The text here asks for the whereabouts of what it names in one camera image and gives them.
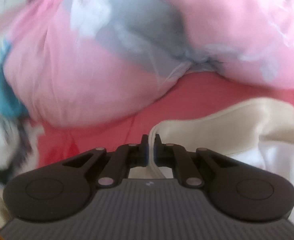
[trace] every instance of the metal rivet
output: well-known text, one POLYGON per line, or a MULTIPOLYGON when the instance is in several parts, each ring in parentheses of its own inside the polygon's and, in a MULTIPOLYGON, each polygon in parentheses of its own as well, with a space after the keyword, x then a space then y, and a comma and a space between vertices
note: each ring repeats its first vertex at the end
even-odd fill
POLYGON ((109 177, 102 177, 98 180, 98 183, 102 186, 110 186, 114 183, 114 180, 109 177))
POLYGON ((203 148, 203 147, 197 148, 197 151, 206 151, 206 150, 208 150, 208 149, 207 148, 203 148))
POLYGON ((186 183, 189 186, 200 186, 203 183, 203 181, 199 178, 188 178, 186 180, 186 183))

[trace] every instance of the pink fabric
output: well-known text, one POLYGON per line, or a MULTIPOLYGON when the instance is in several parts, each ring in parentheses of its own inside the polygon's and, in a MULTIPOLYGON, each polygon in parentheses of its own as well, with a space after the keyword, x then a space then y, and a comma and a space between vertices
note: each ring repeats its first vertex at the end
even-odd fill
POLYGON ((14 46, 4 74, 33 119, 63 127, 109 122, 138 112, 175 84, 80 39, 61 1, 35 0, 8 34, 14 46))
MULTIPOLYGON (((62 1, 34 0, 8 34, 4 74, 33 119, 99 125, 137 113, 176 83, 179 76, 149 73, 71 30, 62 1)), ((193 48, 223 62, 223 76, 294 88, 294 0, 168 1, 180 10, 193 48)))
POLYGON ((163 120, 205 117, 241 101, 271 97, 294 105, 294 90, 271 90, 232 83, 215 73, 193 73, 157 102, 131 117, 98 127, 59 129, 44 124, 39 137, 39 166, 48 165, 95 147, 114 151, 125 143, 139 143, 143 134, 163 120))
POLYGON ((168 0, 195 49, 232 80, 294 88, 294 0, 168 0))

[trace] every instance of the blue strip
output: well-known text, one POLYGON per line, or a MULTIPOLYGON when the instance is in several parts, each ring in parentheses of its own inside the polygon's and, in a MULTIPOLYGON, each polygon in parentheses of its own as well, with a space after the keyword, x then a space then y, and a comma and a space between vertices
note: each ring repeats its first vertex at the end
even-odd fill
POLYGON ((7 118, 18 118, 28 115, 28 111, 15 96, 3 73, 3 65, 10 50, 11 43, 4 40, 0 48, 0 114, 7 118))

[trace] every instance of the white fabric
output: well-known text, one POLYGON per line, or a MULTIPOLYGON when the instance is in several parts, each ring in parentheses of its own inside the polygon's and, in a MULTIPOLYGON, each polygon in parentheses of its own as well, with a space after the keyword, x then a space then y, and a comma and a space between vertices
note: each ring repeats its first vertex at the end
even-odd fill
MULTIPOLYGON (((18 174, 34 170, 38 166, 39 152, 37 149, 38 136, 44 133, 42 125, 32 127, 29 121, 24 123, 25 131, 32 148, 32 154, 17 171, 18 174)), ((0 169, 6 169, 17 152, 20 136, 15 123, 0 119, 0 169)))
MULTIPOLYGON (((283 176, 294 185, 294 107, 287 103, 258 98, 197 120, 161 122, 149 134, 149 166, 135 168, 131 178, 172 176, 153 162, 157 133, 163 143, 180 144, 188 151, 209 148, 283 176)), ((290 220, 294 223, 294 209, 290 220)))
POLYGON ((94 38, 110 19, 109 0, 73 0, 70 27, 72 30, 79 30, 80 36, 94 38))

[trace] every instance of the cream cloth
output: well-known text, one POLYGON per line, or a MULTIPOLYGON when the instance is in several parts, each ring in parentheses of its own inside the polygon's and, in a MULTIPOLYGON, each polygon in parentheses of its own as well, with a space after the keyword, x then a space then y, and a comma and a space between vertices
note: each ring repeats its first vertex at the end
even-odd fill
MULTIPOLYGON (((283 176, 294 185, 294 107, 270 98, 244 101, 208 117, 163 121, 149 134, 150 164, 135 168, 131 178, 171 177, 153 162, 153 144, 175 143, 188 151, 205 147, 283 176)), ((294 209, 290 216, 294 223, 294 209)))

